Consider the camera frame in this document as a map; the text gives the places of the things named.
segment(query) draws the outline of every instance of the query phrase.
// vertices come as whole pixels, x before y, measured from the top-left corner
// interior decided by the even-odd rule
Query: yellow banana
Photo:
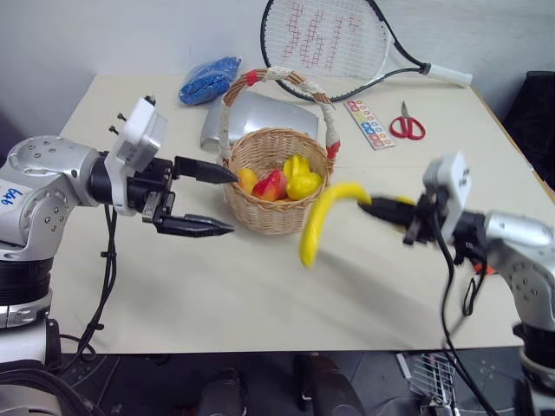
[[[368,193],[356,182],[343,182],[330,186],[322,192],[322,195],[320,195],[310,210],[308,220],[303,229],[303,235],[301,236],[299,254],[301,262],[307,269],[311,268],[316,261],[323,221],[328,215],[333,203],[343,198],[354,198],[365,204],[371,204],[372,202]]]

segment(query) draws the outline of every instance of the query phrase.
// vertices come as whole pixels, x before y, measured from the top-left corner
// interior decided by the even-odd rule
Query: basket handle
[[[312,95],[314,101],[322,109],[323,119],[326,122],[326,149],[328,151],[328,159],[333,162],[339,151],[339,146],[341,145],[336,125],[331,115],[331,110],[334,109],[333,104],[331,104],[330,99],[326,96],[323,89],[315,82],[307,80],[292,69],[281,67],[253,69],[252,71],[242,74],[224,94],[222,97],[222,111],[219,116],[218,126],[219,158],[221,160],[228,160],[232,155],[232,149],[229,144],[229,118],[233,102],[235,102],[243,89],[250,87],[258,81],[272,80],[287,80],[297,85],[304,92]]]

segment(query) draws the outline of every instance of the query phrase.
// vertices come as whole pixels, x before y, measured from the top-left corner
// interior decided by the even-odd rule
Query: tennis racket
[[[405,72],[461,86],[472,81],[470,74],[415,59],[372,0],[270,0],[262,18],[260,44],[266,66],[308,75],[332,101]],[[385,72],[393,63],[392,44],[412,67]],[[291,83],[278,83],[299,98],[312,99]]]

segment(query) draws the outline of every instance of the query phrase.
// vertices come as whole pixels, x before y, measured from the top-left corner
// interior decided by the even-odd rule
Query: wicker basket
[[[289,128],[262,128],[248,133],[233,149],[229,145],[229,111],[240,92],[257,81],[287,80],[309,91],[323,110],[326,121],[326,145],[328,152],[305,133]],[[220,158],[232,172],[249,167],[259,178],[266,177],[274,169],[282,169],[284,162],[293,154],[302,154],[310,163],[310,169],[323,179],[323,185],[307,198],[292,202],[269,202],[245,193],[237,184],[225,186],[227,202],[233,215],[247,228],[264,234],[288,234],[303,228],[305,214],[310,204],[330,182],[333,161],[339,148],[339,139],[331,117],[331,102],[315,83],[286,68],[255,69],[241,75],[222,98],[222,116],[219,122],[221,144]]]

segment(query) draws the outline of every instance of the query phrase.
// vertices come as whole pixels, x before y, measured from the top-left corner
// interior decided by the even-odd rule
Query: yellow fruit
[[[287,196],[298,201],[312,195],[322,185],[322,177],[314,172],[299,173],[289,179]]]
[[[284,173],[287,179],[308,172],[310,172],[309,161],[302,154],[295,153],[285,161]]]
[[[329,187],[318,197],[312,209],[301,236],[299,254],[301,262],[307,269],[314,265],[318,253],[318,243],[322,233],[323,221],[328,215],[333,203],[341,198],[354,198],[359,202],[371,204],[372,199],[364,188],[356,182],[345,182]]]
[[[256,172],[254,172],[252,169],[249,169],[248,167],[242,167],[238,170],[237,177],[239,179],[238,185],[241,187],[241,189],[251,195],[252,188],[254,188],[254,185],[256,185],[258,182]]]

